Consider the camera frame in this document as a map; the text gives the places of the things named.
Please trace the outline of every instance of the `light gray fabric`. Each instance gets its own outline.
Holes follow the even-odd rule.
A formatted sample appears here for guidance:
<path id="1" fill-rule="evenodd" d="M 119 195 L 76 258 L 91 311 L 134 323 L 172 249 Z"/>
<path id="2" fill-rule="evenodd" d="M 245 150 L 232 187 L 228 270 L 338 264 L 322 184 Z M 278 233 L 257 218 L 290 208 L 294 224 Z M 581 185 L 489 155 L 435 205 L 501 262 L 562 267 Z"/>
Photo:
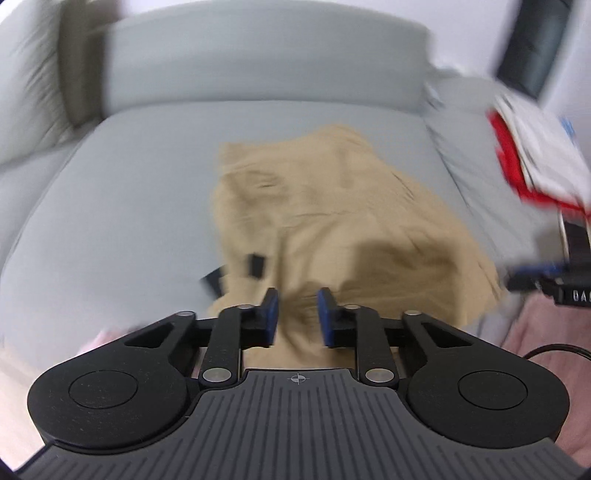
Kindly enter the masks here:
<path id="1" fill-rule="evenodd" d="M 563 258 L 557 211 L 526 205 L 511 190 L 485 115 L 432 109 L 426 123 L 471 214 L 487 233 L 499 267 Z"/>
<path id="2" fill-rule="evenodd" d="M 418 111 L 422 25 L 324 2 L 213 0 L 106 28 L 103 110 L 180 100 L 317 100 Z"/>
<path id="3" fill-rule="evenodd" d="M 491 109 L 498 94 L 508 90 L 497 80 L 480 77 L 431 78 L 429 84 L 437 92 L 445 108 L 480 115 L 484 115 Z"/>
<path id="4" fill-rule="evenodd" d="M 27 218 L 76 145 L 0 165 L 0 272 Z"/>
<path id="5" fill-rule="evenodd" d="M 222 262 L 209 206 L 220 145 L 284 140 L 337 122 L 440 195 L 486 242 L 418 116 L 319 102 L 131 109 L 86 138 L 29 220 L 0 280 L 7 344 L 45 368 L 103 327 L 178 310 L 203 317 L 212 298 L 200 279 Z"/>
<path id="6" fill-rule="evenodd" d="M 520 293 L 507 294 L 492 312 L 485 313 L 463 330 L 493 345 L 502 346 L 509 330 L 521 314 L 525 298 L 526 296 Z"/>
<path id="7" fill-rule="evenodd" d="M 70 136 L 59 88 L 60 8 L 24 0 L 0 23 L 0 164 Z"/>
<path id="8" fill-rule="evenodd" d="M 86 101 L 86 0 L 64 0 L 61 9 L 58 60 L 60 86 L 66 113 L 72 125 L 90 117 Z"/>

